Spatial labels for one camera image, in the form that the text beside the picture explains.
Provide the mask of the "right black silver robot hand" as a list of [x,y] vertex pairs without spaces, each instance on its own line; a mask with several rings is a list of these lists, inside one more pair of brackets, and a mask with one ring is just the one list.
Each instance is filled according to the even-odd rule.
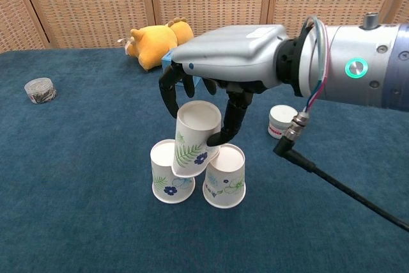
[[181,81],[193,97],[194,77],[202,78],[210,94],[226,90],[228,104],[219,132],[207,139],[208,146],[228,143],[239,132],[255,94],[280,85],[277,62],[293,48],[282,25],[225,26],[197,36],[173,50],[172,62],[158,84],[172,116],[179,110],[175,85]]

